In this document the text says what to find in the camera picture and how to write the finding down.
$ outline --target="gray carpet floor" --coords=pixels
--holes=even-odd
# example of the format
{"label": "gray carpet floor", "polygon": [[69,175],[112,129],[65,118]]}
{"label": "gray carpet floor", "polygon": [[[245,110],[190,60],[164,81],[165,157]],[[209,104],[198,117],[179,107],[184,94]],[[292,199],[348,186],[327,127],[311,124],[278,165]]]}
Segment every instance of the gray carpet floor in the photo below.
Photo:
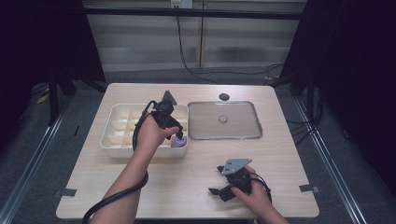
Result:
{"label": "gray carpet floor", "polygon": [[[212,68],[204,72],[232,71],[232,73],[196,74],[192,76],[186,69],[152,70],[140,72],[107,73],[107,84],[113,82],[133,83],[216,83],[232,85],[262,85],[275,77],[276,70],[269,74],[263,67],[251,68]],[[80,220],[60,220],[56,217],[56,207],[60,198],[55,190],[64,189],[74,168],[78,154],[91,128],[96,110],[103,94],[83,83],[76,82],[78,91],[74,96],[60,93],[60,106],[70,100],[65,108],[64,119],[47,153],[39,164],[37,173],[29,186],[12,223],[79,223]],[[276,88],[276,95],[290,132],[295,142],[307,133],[295,104],[296,97],[290,95],[290,85]],[[17,185],[19,177],[32,158],[42,136],[48,128],[50,104],[45,101],[37,104],[40,95],[33,95],[29,108],[19,124],[19,130],[10,139],[8,151],[0,160],[0,205],[3,206],[9,193]],[[363,212],[367,223],[396,223],[396,200],[387,187],[362,157],[353,140],[345,138],[344,128],[324,104],[324,115],[318,130],[324,139],[332,159],[349,186],[352,195]],[[320,214],[315,218],[288,218],[290,223],[353,223],[332,179],[319,156],[315,144],[308,135],[297,145],[300,158],[309,182],[319,188],[315,194]],[[140,220],[140,223],[202,223],[202,220]],[[207,220],[206,223],[248,223],[245,220]]]}

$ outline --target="table top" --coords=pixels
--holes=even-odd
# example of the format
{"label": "table top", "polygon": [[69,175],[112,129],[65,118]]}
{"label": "table top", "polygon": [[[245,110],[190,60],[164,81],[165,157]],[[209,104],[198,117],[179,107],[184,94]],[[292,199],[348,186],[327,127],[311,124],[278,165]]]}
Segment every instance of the table top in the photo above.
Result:
{"label": "table top", "polygon": [[59,218],[82,218],[98,203],[124,168],[127,159],[114,159],[100,141],[113,105],[147,104],[161,101],[169,90],[178,104],[230,101],[254,104],[262,126],[262,138],[245,140],[192,140],[181,159],[154,158],[148,168],[149,180],[142,188],[137,218],[252,218],[238,199],[223,202],[208,188],[228,184],[217,171],[228,159],[249,158],[257,174],[272,190],[273,204],[284,217],[315,217],[318,205],[312,191],[301,192],[308,180],[273,88],[266,86],[196,84],[110,84],[99,106],[87,139],[70,176],[56,214]]}

